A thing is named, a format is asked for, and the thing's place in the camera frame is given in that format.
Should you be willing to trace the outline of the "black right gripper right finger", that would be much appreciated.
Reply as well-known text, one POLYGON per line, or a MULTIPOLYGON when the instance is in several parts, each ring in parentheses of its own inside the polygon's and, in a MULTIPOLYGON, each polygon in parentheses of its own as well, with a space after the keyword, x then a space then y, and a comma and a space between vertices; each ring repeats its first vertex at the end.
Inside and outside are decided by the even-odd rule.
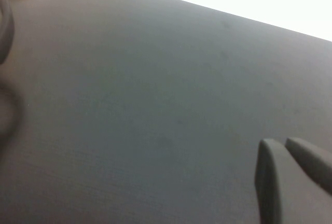
POLYGON ((288 138, 285 147, 303 171, 331 195, 331 152, 297 137, 288 138))

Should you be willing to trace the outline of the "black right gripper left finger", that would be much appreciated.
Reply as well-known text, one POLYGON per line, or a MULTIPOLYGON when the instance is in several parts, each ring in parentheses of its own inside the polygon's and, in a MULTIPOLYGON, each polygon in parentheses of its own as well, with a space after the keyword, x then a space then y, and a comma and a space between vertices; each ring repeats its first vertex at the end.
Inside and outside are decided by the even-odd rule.
POLYGON ((259 142, 255 169, 255 189, 260 223, 282 223, 281 144, 273 139, 259 142))

